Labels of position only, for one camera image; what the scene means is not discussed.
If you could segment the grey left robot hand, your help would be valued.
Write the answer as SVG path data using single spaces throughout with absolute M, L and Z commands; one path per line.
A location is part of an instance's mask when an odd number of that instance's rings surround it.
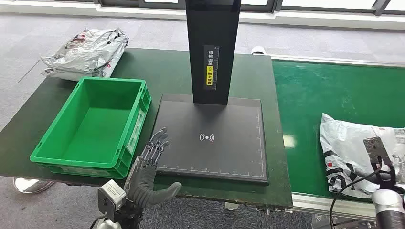
M 169 144 L 168 129 L 164 127 L 151 137 L 142 153 L 136 157 L 124 184 L 127 199 L 136 206 L 149 208 L 174 198 L 181 190 L 180 182 L 174 182 L 165 189 L 154 190 L 157 165 Z

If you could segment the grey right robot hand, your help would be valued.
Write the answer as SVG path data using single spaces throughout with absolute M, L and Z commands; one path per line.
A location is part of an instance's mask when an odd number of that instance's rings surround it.
M 404 185 L 405 184 L 405 161 L 403 157 L 392 154 L 393 162 L 392 165 L 395 170 L 396 183 Z

